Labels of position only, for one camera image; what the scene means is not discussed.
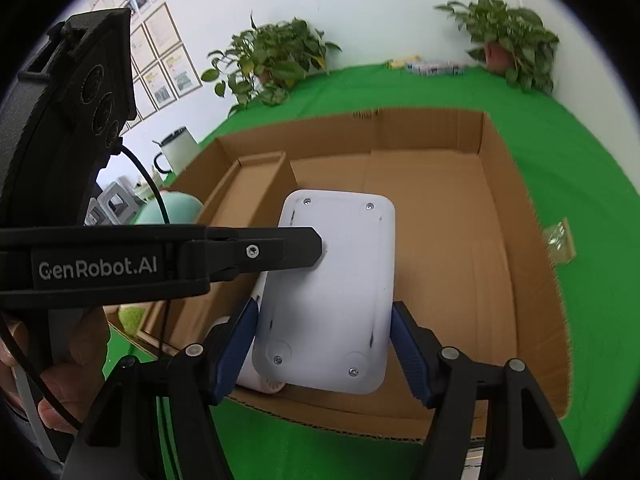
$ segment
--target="human hand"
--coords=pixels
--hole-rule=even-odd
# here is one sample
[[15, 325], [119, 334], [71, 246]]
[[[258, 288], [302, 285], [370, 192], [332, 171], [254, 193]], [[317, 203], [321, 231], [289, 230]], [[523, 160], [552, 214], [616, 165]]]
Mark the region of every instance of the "human hand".
[[[26, 353], [29, 334], [25, 325], [7, 316], [4, 318], [15, 341]], [[72, 333], [69, 343], [72, 360], [54, 365], [40, 375], [51, 393], [80, 421], [84, 420], [104, 383], [102, 367], [107, 357], [109, 337], [109, 325], [103, 310], [92, 309], [82, 318]], [[17, 366], [15, 359], [0, 341], [0, 388], [14, 406], [22, 408], [12, 373], [12, 368], [15, 366]], [[40, 401], [38, 413], [48, 428], [65, 433], [76, 432], [53, 409], [48, 400]]]

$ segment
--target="mug handle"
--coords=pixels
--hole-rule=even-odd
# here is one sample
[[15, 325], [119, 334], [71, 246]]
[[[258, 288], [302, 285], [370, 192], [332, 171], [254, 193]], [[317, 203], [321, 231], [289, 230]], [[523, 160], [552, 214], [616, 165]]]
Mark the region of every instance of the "mug handle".
[[168, 175], [169, 173], [171, 173], [171, 170], [167, 171], [167, 170], [163, 170], [162, 168], [160, 168], [160, 166], [158, 166], [158, 157], [160, 155], [163, 155], [162, 152], [158, 153], [155, 157], [154, 157], [154, 166], [156, 167], [156, 170], [159, 171], [159, 173]]

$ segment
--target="white plastic device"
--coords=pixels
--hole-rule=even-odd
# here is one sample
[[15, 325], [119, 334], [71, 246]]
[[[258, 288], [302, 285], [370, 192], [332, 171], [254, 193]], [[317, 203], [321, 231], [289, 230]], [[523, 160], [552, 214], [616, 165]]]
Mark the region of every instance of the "white plastic device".
[[252, 361], [272, 380], [368, 394], [386, 369], [396, 211], [383, 196], [298, 190], [280, 227], [316, 229], [322, 256], [309, 269], [267, 273]]

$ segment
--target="potted plant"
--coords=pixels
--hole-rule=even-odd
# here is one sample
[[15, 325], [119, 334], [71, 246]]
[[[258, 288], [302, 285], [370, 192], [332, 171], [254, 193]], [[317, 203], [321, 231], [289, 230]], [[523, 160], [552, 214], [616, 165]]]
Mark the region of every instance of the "potted plant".
[[533, 87], [551, 93], [550, 74], [559, 40], [533, 10], [509, 7], [502, 0], [478, 0], [468, 6], [450, 0], [435, 8], [453, 16], [458, 30], [465, 27], [472, 43], [482, 44], [467, 53], [484, 62], [487, 70], [523, 90]]
[[213, 82], [226, 75], [226, 81], [219, 81], [214, 91], [224, 97], [229, 88], [236, 96], [238, 104], [230, 115], [255, 98], [267, 106], [279, 105], [288, 97], [288, 89], [312, 68], [328, 73], [327, 50], [340, 50], [335, 43], [322, 40], [322, 30], [315, 32], [297, 18], [256, 27], [251, 16], [251, 28], [232, 36], [228, 49], [209, 52], [212, 68], [201, 79]]

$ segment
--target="green fuzzy ball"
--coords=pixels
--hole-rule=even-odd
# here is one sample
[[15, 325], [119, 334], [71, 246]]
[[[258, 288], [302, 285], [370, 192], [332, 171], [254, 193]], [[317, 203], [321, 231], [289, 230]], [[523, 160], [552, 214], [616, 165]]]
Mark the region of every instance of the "green fuzzy ball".
[[122, 323], [124, 332], [130, 336], [135, 336], [138, 333], [138, 327], [144, 313], [145, 309], [141, 306], [121, 307], [118, 311], [118, 319]]

